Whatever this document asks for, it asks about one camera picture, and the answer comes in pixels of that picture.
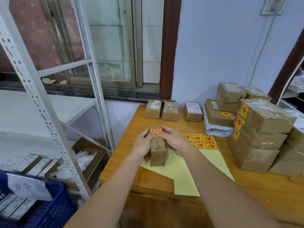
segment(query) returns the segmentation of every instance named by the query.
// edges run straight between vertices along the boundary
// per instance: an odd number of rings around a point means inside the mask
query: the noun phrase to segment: electrical outlet
[[[281,15],[288,0],[265,0],[261,15]]]

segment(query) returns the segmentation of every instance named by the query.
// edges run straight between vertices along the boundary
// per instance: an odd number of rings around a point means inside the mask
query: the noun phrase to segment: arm
[[[123,211],[137,169],[150,150],[154,132],[148,128],[139,134],[130,154],[117,170],[72,216],[65,225],[69,227],[115,227]]]
[[[275,218],[238,184],[209,162],[179,131],[156,134],[181,151],[214,227],[279,227]]]

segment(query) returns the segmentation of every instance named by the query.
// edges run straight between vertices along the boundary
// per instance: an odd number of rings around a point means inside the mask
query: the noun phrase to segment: open cardboard box
[[[101,139],[97,139],[95,140],[98,143],[100,143],[101,145],[106,146],[106,143],[104,140]],[[93,172],[95,171],[95,169],[97,168],[99,162],[101,161],[102,157],[104,156],[104,154],[106,153],[105,149],[102,149],[100,147],[98,147],[97,145],[89,142],[88,140],[84,139],[84,138],[80,138],[72,147],[71,149],[75,152],[78,153],[80,151],[83,152],[88,152],[89,155],[94,155],[95,153],[97,153],[95,155],[95,157],[93,158],[93,160],[90,162],[90,164],[88,165],[88,167],[82,172],[85,180],[88,182],[88,180],[90,179],[90,177],[92,176]],[[73,191],[79,191],[78,186],[75,182],[72,181],[67,181],[67,180],[62,180],[62,179],[58,179],[56,177],[52,177],[50,176],[51,173],[57,171],[57,167],[60,166],[58,163],[48,172],[48,174],[46,175],[46,177],[48,179],[52,179],[52,180],[57,180],[57,181],[61,181],[64,182],[66,184],[66,187],[69,190],[73,190]]]

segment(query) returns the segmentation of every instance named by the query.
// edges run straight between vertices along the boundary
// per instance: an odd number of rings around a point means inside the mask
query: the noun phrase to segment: blue crate
[[[1,193],[8,195],[11,190],[7,186],[7,171],[0,170],[0,191]],[[48,228],[63,227],[67,221],[76,212],[76,207],[70,200],[65,184],[60,181],[54,181],[50,179],[43,179],[40,177],[31,177],[38,180],[45,181],[45,186],[50,192],[53,200],[51,202],[37,201],[31,210],[25,214],[19,221],[13,221],[0,217],[0,227],[5,228]]]

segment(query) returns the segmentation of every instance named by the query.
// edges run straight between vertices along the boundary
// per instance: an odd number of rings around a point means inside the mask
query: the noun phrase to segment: wooden desk
[[[204,133],[203,122],[186,121],[179,109],[178,122],[148,119],[145,105],[139,105],[112,157],[101,173],[102,184],[132,148],[137,134],[149,125],[165,125],[187,133]],[[227,138],[215,137],[235,181],[281,221],[304,225],[304,176],[241,171],[228,147]],[[199,197],[174,195],[173,180],[139,167],[121,217],[123,227],[212,227]]]

